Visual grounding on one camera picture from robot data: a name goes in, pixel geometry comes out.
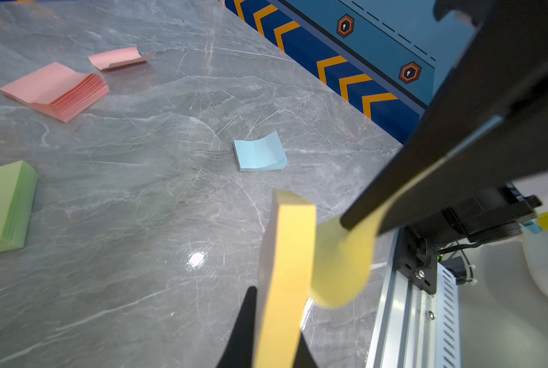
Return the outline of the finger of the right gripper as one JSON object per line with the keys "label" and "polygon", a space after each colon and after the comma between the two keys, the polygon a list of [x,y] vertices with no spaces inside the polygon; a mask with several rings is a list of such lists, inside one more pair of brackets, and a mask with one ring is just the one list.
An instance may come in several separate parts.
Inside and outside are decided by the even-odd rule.
{"label": "finger of the right gripper", "polygon": [[400,152],[341,216],[381,234],[548,171],[548,1],[498,1]]}

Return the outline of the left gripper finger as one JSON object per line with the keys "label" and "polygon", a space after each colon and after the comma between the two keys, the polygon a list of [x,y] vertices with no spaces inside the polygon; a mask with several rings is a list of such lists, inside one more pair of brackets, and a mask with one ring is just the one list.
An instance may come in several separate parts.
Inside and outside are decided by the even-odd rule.
{"label": "left gripper finger", "polygon": [[[217,368],[252,366],[256,300],[257,287],[251,286],[246,291],[231,336],[219,363],[217,363]],[[303,335],[300,337],[293,367],[318,367]]]}

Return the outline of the torn yellow page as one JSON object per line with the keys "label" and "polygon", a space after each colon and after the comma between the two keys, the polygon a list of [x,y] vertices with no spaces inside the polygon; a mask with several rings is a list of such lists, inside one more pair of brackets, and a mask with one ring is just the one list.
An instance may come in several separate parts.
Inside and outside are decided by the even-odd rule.
{"label": "torn yellow page", "polygon": [[317,225],[309,291],[309,298],[315,305],[326,309],[341,308],[364,290],[370,276],[376,238],[387,213],[407,191],[445,162],[445,157],[439,159],[410,179],[351,230],[343,228],[338,216]]}

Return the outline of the blue curved memo pad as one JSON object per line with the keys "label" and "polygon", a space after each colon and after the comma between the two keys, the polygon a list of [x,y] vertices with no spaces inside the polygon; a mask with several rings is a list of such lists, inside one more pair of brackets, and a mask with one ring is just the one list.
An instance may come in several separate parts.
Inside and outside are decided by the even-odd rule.
{"label": "blue curved memo pad", "polygon": [[234,140],[240,172],[283,170],[288,162],[277,131],[258,140]]}

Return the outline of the torn pink page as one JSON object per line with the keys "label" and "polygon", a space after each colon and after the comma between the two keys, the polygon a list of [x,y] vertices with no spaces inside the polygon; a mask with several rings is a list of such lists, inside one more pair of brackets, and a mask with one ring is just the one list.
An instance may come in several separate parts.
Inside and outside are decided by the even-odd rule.
{"label": "torn pink page", "polygon": [[99,71],[106,71],[131,64],[151,61],[155,58],[155,55],[155,53],[141,55],[137,47],[131,47],[91,55],[88,57],[88,60]]}

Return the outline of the pink memo pad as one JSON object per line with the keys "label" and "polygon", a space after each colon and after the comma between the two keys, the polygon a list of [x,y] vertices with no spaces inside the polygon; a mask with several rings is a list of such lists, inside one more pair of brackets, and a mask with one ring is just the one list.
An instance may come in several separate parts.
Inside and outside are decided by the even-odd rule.
{"label": "pink memo pad", "polygon": [[110,92],[101,75],[51,63],[0,91],[25,106],[68,123]]}

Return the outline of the small yellow memo pad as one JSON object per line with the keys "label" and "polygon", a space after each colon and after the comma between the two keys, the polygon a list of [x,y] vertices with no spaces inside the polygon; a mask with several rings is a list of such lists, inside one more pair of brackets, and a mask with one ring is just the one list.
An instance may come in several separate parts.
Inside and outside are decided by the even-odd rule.
{"label": "small yellow memo pad", "polygon": [[292,367],[312,280],[316,207],[274,190],[259,253],[253,367]]}

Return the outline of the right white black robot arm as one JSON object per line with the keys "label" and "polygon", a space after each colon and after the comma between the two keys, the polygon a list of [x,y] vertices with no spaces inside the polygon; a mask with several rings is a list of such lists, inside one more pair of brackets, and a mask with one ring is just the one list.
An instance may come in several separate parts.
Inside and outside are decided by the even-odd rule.
{"label": "right white black robot arm", "polygon": [[548,1],[439,1],[434,14],[478,21],[402,150],[341,216],[352,241],[407,225],[448,241],[486,241],[532,219],[548,173]]}

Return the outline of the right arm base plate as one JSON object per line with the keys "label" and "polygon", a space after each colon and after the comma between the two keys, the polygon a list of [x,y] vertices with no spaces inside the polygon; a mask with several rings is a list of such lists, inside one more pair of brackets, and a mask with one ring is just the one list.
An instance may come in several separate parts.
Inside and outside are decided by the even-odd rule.
{"label": "right arm base plate", "polygon": [[427,294],[436,294],[437,254],[409,226],[399,229],[393,269]]}

